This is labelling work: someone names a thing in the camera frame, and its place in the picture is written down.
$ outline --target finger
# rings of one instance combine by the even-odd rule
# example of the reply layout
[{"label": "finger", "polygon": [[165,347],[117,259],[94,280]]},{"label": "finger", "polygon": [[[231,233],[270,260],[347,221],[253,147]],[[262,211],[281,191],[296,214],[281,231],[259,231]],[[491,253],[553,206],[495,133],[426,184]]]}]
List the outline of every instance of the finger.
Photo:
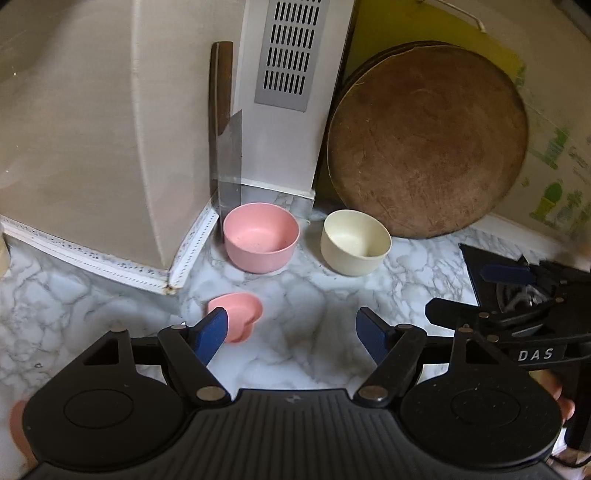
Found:
[{"label": "finger", "polygon": [[562,394],[562,384],[556,375],[550,370],[534,370],[530,376],[538,382],[544,389],[554,397],[555,400]]},{"label": "finger", "polygon": [[574,401],[572,401],[570,398],[560,397],[558,400],[556,400],[556,403],[560,407],[560,413],[562,413],[562,423],[570,420],[570,418],[574,415]]},{"label": "finger", "polygon": [[19,400],[12,407],[9,421],[10,435],[12,436],[12,441],[27,459],[29,468],[33,468],[37,465],[37,459],[33,455],[25,433],[22,431],[22,412],[25,410],[25,405],[27,405],[25,400]]}]

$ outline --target cable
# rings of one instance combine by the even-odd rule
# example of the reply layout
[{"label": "cable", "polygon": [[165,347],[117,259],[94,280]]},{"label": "cable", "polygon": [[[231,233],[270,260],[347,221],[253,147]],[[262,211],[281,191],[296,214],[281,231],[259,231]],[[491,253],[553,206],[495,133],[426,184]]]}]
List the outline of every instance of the cable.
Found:
[{"label": "cable", "polygon": [[587,458],[586,460],[583,460],[580,463],[566,462],[565,460],[562,460],[562,458],[555,457],[554,455],[550,455],[550,458],[552,458],[552,460],[555,461],[556,463],[559,463],[560,465],[568,467],[568,468],[581,468],[582,466],[585,466],[591,462],[591,456],[589,458]]}]

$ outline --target yellow cutting board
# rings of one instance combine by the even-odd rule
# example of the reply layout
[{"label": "yellow cutting board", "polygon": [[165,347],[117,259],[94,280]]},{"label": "yellow cutting board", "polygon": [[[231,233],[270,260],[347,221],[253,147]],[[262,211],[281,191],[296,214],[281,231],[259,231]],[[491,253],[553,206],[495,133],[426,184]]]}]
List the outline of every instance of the yellow cutting board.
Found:
[{"label": "yellow cutting board", "polygon": [[[343,80],[382,50],[414,41],[434,40],[475,51],[516,81],[523,67],[518,55],[481,32],[473,19],[466,19],[416,0],[358,0]],[[336,199],[323,157],[324,152],[316,191],[320,196]]]}]

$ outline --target wooden knife handle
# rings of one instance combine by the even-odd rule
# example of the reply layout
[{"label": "wooden knife handle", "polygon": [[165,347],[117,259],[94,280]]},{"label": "wooden knife handle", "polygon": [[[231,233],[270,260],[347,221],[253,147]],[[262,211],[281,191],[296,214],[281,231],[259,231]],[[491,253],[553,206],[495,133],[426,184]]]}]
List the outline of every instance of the wooden knife handle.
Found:
[{"label": "wooden knife handle", "polygon": [[221,135],[230,120],[234,44],[215,42],[209,67],[209,116],[211,128]]}]

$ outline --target white trim strip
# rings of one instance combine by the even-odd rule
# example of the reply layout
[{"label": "white trim strip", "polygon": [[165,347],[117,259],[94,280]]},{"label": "white trim strip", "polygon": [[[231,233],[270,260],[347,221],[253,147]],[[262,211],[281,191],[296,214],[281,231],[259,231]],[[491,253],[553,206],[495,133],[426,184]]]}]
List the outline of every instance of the white trim strip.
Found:
[{"label": "white trim strip", "polygon": [[164,294],[167,272],[81,247],[0,215],[4,233],[32,247],[101,277]]},{"label": "white trim strip", "polygon": [[0,215],[0,225],[6,235],[17,238],[70,265],[141,290],[161,295],[174,295],[187,281],[189,272],[217,219],[218,215],[210,200],[183,239],[170,270],[159,270],[113,255],[106,255],[67,242],[2,215]]},{"label": "white trim strip", "polygon": [[205,242],[212,233],[218,218],[219,215],[213,208],[210,199],[174,256],[173,265],[168,273],[169,288],[178,290],[184,287],[195,260],[197,260],[199,252],[203,249]]},{"label": "white trim strip", "polygon": [[305,192],[304,190],[296,190],[288,187],[281,187],[279,185],[273,185],[271,183],[266,183],[264,181],[246,179],[244,177],[242,177],[242,184],[248,185],[249,187],[259,187],[260,189],[272,190],[274,192],[280,193],[287,193],[289,195],[295,195],[296,197],[304,197],[308,200],[314,200],[314,198],[316,197],[316,192],[314,190]]}]

